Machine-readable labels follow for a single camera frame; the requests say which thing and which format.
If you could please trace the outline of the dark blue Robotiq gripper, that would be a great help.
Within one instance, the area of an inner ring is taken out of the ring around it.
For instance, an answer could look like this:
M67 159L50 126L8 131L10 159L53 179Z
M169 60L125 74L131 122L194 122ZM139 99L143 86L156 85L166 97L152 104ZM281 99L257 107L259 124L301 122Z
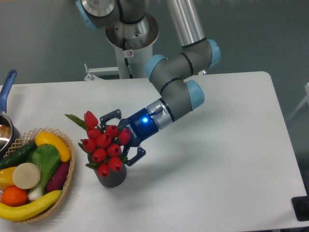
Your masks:
M120 160L123 164L131 167L141 158L146 155L146 150L139 146L144 140L153 136L159 131L158 126L150 116L149 111L146 108L139 110L128 118L121 119L122 113L120 109L111 111L99 118L100 128L105 131L109 125L108 121L116 118L119 119L119 126L124 126L131 133L129 145L125 145L120 155ZM136 147L136 155L131 158L128 156L130 148Z

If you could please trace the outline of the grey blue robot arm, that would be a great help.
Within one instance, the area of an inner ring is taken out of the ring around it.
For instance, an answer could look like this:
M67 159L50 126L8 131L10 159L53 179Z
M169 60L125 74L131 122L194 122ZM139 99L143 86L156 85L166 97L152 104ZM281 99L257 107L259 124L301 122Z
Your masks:
M76 7L91 29L105 28L109 43L114 47L117 67L90 69L88 75L118 72L121 79L147 78L160 98L128 118L115 110L100 118L107 128L113 118L119 128L127 129L120 161L133 165L145 155L141 142L199 107L205 100L201 87L191 76L220 61L217 43L207 39L191 0L167 2L182 52L173 59L153 54L158 38L157 21L145 11L142 0L78 0Z

